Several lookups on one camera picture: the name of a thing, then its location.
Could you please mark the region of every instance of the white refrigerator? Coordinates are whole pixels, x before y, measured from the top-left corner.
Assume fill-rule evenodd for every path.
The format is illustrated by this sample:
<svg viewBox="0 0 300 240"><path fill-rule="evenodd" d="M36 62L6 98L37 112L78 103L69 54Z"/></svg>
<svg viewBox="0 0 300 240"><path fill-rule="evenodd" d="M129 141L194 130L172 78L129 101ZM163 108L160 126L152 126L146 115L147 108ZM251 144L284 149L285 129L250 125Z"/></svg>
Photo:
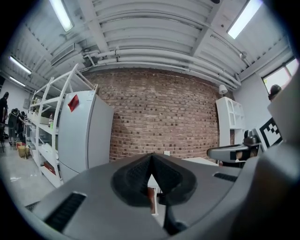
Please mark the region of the white refrigerator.
<svg viewBox="0 0 300 240"><path fill-rule="evenodd" d="M79 104L71 112L68 104L77 95ZM66 95L60 116L58 153L64 182L86 169L109 162L113 108L95 91Z"/></svg>

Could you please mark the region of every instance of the ceiling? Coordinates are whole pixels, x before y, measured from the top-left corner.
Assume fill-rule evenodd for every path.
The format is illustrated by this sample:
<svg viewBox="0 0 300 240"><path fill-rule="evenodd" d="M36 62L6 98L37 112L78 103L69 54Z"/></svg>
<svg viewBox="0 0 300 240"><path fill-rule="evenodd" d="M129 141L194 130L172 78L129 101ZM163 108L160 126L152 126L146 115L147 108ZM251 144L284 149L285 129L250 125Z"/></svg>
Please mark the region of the ceiling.
<svg viewBox="0 0 300 240"><path fill-rule="evenodd" d="M236 39L226 33L246 1L64 0L74 25L65 32L49 0L41 0L16 30L1 57L0 73L37 90L78 62L82 71L149 67L196 75L233 90L240 86L239 79L270 65L271 60L292 57L284 31L264 5ZM53 64L53 58L73 43L76 51ZM116 49L155 51L98 55ZM241 52L247 53L243 60ZM124 62L114 62L116 57Z"/></svg>

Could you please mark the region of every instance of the white cabinet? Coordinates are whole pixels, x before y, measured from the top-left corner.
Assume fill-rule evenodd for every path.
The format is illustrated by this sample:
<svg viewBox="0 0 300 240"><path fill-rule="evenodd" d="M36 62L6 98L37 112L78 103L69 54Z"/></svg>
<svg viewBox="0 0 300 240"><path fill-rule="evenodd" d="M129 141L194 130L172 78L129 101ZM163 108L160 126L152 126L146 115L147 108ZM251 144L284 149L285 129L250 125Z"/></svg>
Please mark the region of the white cabinet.
<svg viewBox="0 0 300 240"><path fill-rule="evenodd" d="M217 100L216 104L219 118L220 147L230 145L230 130L234 130L234 144L242 143L245 131L243 106L227 97Z"/></svg>

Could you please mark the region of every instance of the brick wall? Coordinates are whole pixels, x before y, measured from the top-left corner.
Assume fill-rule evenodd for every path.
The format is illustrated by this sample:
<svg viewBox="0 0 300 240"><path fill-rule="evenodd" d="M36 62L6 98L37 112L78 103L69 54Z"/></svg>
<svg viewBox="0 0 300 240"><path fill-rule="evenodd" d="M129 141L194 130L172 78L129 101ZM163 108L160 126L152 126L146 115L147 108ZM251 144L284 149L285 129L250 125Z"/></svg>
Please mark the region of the brick wall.
<svg viewBox="0 0 300 240"><path fill-rule="evenodd" d="M111 160L164 150L178 158L208 158L218 146L218 88L189 75L154 69L86 74L114 108Z"/></svg>

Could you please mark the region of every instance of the red sticker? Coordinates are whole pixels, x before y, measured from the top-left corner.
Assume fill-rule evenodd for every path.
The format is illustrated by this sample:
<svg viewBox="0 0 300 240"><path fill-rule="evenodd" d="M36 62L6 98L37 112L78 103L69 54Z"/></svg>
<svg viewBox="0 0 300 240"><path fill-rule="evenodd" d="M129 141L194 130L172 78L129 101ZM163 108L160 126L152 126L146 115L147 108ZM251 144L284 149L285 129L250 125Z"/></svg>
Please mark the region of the red sticker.
<svg viewBox="0 0 300 240"><path fill-rule="evenodd" d="M72 98L72 100L68 103L68 106L71 112L79 105L79 99L77 94Z"/></svg>

